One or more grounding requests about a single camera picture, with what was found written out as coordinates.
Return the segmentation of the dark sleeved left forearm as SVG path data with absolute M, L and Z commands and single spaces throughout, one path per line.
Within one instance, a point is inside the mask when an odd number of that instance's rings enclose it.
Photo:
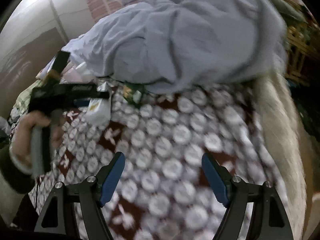
M 1 229 L 14 220 L 21 201 L 35 186 L 30 174 L 16 167 L 10 156 L 10 146 L 1 149 Z

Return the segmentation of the person's left hand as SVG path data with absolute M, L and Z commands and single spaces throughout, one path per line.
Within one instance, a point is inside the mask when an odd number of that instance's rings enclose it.
M 39 111 L 24 115 L 15 129 L 9 147 L 9 154 L 14 165 L 24 174 L 32 174 L 33 162 L 31 150 L 35 128 L 51 125 L 51 120 Z

